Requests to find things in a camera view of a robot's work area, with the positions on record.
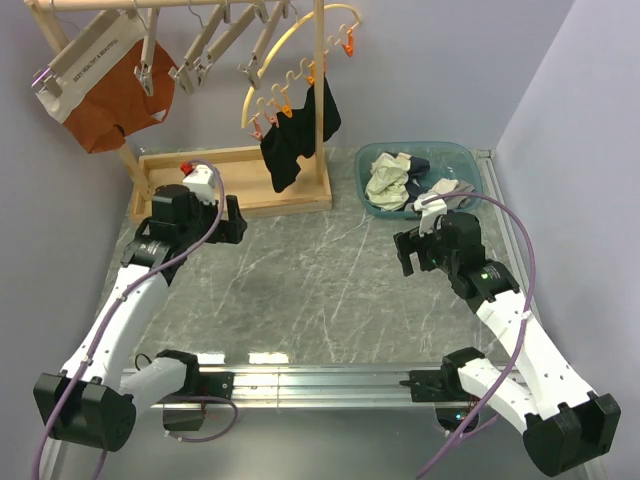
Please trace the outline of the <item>navy blue underwear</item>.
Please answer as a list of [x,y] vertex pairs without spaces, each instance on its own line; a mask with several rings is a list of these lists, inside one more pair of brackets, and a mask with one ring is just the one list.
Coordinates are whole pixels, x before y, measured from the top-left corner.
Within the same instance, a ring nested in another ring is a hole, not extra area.
[[421,181],[429,173],[431,167],[429,161],[421,157],[410,156],[408,160],[409,170],[407,172],[408,179],[405,183],[405,189],[409,195],[409,200],[415,201],[421,194],[427,191]]

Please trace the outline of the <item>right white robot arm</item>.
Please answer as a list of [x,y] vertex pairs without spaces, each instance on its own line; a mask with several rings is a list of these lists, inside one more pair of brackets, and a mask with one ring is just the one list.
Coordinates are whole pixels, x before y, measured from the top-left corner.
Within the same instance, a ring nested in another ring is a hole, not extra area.
[[608,453],[621,417],[610,394],[598,394],[570,366],[535,315],[508,268],[487,257],[479,220],[450,212],[431,233],[393,237],[406,276],[416,257],[423,271],[439,269],[454,293],[495,335],[511,358],[498,369],[479,350],[443,359],[440,387],[452,399],[475,397],[508,421],[545,475],[555,477]]

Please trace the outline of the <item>orange white underwear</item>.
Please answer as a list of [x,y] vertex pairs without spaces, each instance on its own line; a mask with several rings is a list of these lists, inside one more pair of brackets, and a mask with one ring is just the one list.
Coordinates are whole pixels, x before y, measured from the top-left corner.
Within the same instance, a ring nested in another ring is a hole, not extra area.
[[137,15],[120,19],[53,83],[62,89],[59,97],[48,90],[35,93],[47,113],[89,154],[117,150],[127,136],[161,124],[168,116],[175,91],[169,70],[176,64],[156,42],[154,95],[147,96],[134,75],[144,34]]

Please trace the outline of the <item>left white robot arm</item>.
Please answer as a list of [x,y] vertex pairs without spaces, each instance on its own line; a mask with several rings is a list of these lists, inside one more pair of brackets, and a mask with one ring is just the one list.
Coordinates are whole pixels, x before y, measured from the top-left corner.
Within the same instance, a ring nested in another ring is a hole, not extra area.
[[205,202],[185,185],[156,191],[152,213],[126,246],[90,332],[59,373],[43,373],[36,381],[33,394],[46,437],[116,452],[137,418],[164,399],[231,402],[232,375],[206,379],[194,354],[165,349],[131,376],[124,368],[187,256],[204,243],[238,244],[246,228],[234,195]]

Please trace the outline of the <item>pale yellow underwear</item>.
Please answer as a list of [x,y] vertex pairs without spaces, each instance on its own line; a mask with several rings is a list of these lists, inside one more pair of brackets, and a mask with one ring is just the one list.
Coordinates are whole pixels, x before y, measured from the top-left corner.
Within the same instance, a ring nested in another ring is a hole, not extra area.
[[365,188],[369,203],[382,211],[402,210],[409,199],[406,183],[410,167],[410,156],[404,152],[380,154],[371,165],[371,178]]

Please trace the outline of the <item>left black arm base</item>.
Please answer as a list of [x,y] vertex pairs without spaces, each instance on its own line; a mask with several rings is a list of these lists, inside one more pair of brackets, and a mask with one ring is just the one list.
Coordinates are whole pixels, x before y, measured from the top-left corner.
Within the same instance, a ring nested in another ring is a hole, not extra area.
[[[200,419],[167,417],[163,413],[163,427],[166,437],[183,443],[204,443],[225,435],[236,423],[238,407],[231,400],[234,373],[202,373],[198,357],[176,350],[164,350],[144,368],[131,377],[134,382],[137,418],[156,403],[199,403]],[[199,430],[206,418],[206,407],[210,404],[229,405],[233,410],[229,424],[219,433],[203,438],[189,438],[181,435],[185,431]]]

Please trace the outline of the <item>beige hanger with orange underwear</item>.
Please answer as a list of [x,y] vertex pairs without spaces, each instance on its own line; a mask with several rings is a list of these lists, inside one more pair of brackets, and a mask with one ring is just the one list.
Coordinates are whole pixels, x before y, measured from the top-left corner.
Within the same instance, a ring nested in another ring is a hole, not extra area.
[[34,93],[48,90],[55,97],[59,97],[62,89],[53,83],[66,74],[106,35],[107,30],[120,19],[133,19],[136,15],[133,10],[102,10],[79,34],[48,64],[44,70],[39,70],[34,75],[31,89]]

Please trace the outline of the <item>wooden drying rack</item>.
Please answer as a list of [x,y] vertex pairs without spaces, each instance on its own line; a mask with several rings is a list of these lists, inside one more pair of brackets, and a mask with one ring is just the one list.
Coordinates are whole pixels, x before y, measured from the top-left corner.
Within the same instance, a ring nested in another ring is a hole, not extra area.
[[[54,51],[54,58],[102,10],[130,10],[134,1],[31,1],[28,9]],[[166,23],[171,8],[168,1],[136,1],[145,17],[148,8],[159,8],[158,31]],[[209,47],[236,22],[243,11],[259,1],[228,1],[230,21],[222,21],[206,45],[199,62],[205,63]],[[175,83],[173,102],[163,123],[126,137],[115,153],[128,171],[134,189],[130,217],[139,222],[151,212],[151,199],[162,186],[182,180],[180,166],[194,158],[210,161],[221,173],[227,193],[235,195],[247,218],[281,216],[327,210],[332,193],[326,170],[322,121],[327,115],[321,83],[326,74],[326,55],[337,44],[350,44],[353,29],[342,25],[334,35],[325,32],[329,5],[316,2],[313,10],[298,15],[290,4],[289,16],[281,19],[266,48],[258,73],[261,86],[250,86],[238,70],[249,61],[263,30],[256,18],[213,65],[206,82],[185,94]],[[278,112],[292,116],[288,96],[291,82],[313,86],[315,98],[316,152],[300,156],[301,171],[282,193],[273,190],[260,150],[260,142]]]

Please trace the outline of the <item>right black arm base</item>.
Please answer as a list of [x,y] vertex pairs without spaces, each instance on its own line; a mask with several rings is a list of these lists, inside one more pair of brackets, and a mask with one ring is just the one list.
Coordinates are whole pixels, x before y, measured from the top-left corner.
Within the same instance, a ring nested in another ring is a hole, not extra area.
[[446,434],[453,433],[479,402],[442,370],[411,370],[399,384],[409,389],[413,403],[434,406],[437,425]]

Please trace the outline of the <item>teal plastic basin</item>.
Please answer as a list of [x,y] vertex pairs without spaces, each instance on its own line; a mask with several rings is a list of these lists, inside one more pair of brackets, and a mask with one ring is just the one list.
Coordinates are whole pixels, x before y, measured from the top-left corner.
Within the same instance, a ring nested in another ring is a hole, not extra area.
[[372,215],[383,219],[414,219],[416,213],[411,210],[407,200],[404,208],[398,211],[382,211],[369,203],[365,197],[365,188],[371,178],[370,168],[380,154],[404,152],[409,156],[421,157],[429,161],[430,171],[421,181],[428,190],[438,181],[455,182],[456,186],[472,193],[481,193],[483,183],[476,161],[469,150],[451,142],[382,142],[362,147],[355,156],[355,182],[359,200]]

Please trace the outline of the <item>aluminium mounting rail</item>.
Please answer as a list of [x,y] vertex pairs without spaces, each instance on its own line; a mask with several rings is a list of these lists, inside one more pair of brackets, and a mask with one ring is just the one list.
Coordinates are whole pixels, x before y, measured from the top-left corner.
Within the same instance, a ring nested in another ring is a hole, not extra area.
[[[216,170],[219,175],[220,193],[216,201],[223,202],[225,192],[220,172],[208,161],[200,159]],[[418,259],[413,257],[414,272],[420,270]],[[531,303],[533,290],[522,287],[526,296],[525,307],[533,313]],[[200,364],[202,373],[234,373],[231,400],[239,408],[286,407],[286,408],[373,408],[376,406],[396,406],[413,403],[410,391],[399,384],[408,378],[408,372],[378,372],[349,366],[308,367],[208,367]],[[413,370],[441,370],[439,367],[423,367]],[[199,403],[167,403],[176,409],[196,409]],[[482,409],[490,408],[480,402],[469,416],[453,432],[449,433],[447,447],[453,448],[463,440],[479,433],[484,423],[479,415]]]

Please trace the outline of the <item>black underwear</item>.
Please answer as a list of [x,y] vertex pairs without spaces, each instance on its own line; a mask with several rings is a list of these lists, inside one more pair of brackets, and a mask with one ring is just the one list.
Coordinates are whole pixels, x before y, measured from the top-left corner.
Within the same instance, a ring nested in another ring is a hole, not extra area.
[[278,112],[277,124],[263,136],[260,150],[276,193],[282,193],[295,182],[301,171],[298,158],[315,154],[315,115],[315,90],[310,86],[304,106],[294,109],[291,117]]

